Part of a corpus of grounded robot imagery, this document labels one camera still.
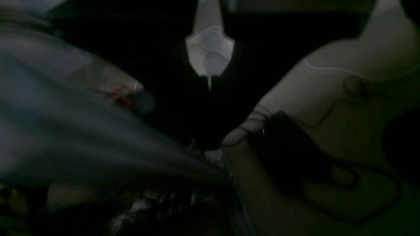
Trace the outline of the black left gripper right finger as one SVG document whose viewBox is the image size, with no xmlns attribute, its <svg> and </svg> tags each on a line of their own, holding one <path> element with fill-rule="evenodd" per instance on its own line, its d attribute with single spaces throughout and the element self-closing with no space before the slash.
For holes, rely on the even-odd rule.
<svg viewBox="0 0 420 236">
<path fill-rule="evenodd" d="M 211 79 L 209 149 L 238 127 L 296 63 L 339 39 L 359 36 L 372 0 L 222 0 L 229 64 Z"/>
</svg>

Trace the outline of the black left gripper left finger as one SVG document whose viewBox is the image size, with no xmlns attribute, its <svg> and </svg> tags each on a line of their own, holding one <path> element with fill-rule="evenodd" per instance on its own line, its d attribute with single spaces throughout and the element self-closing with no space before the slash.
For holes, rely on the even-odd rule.
<svg viewBox="0 0 420 236">
<path fill-rule="evenodd" d="M 117 66 L 157 102 L 148 121 L 183 144 L 210 149 L 200 122 L 207 83 L 190 64 L 185 38 L 196 0 L 65 0 L 47 13 L 62 38 Z"/>
</svg>

